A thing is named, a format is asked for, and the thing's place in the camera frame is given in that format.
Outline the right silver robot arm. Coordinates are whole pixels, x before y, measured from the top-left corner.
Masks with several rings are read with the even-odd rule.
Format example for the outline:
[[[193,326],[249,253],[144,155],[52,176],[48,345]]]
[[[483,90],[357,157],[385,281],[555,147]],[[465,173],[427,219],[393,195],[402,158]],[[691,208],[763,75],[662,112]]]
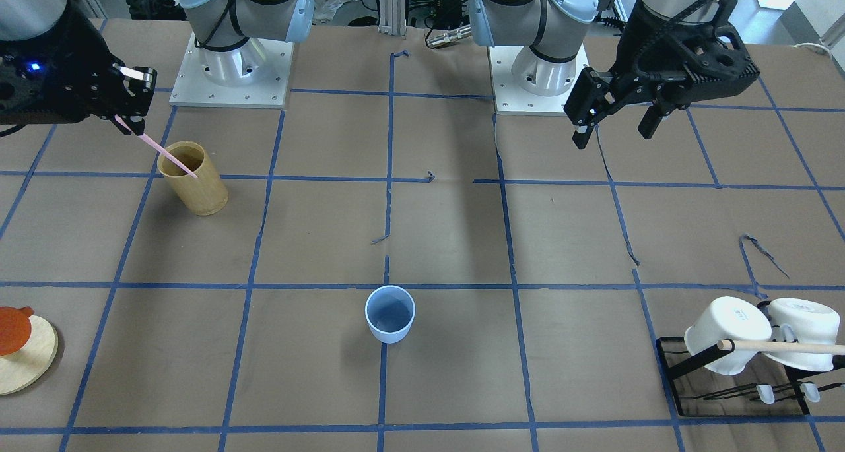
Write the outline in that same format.
[[[314,0],[179,0],[194,47],[232,55],[253,39],[307,39]],[[96,116],[141,136],[157,72],[128,67],[71,0],[2,0],[2,136]]]

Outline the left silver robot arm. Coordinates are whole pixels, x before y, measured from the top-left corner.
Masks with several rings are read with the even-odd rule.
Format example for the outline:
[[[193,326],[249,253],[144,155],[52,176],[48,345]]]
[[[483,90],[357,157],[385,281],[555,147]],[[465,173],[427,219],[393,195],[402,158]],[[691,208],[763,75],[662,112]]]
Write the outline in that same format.
[[[739,95],[760,70],[730,22],[737,0],[636,0],[607,71],[577,67],[599,0],[470,0],[473,40],[520,48],[511,73],[538,96],[568,93],[562,109],[585,148],[595,127],[629,104],[651,139],[673,110]]]

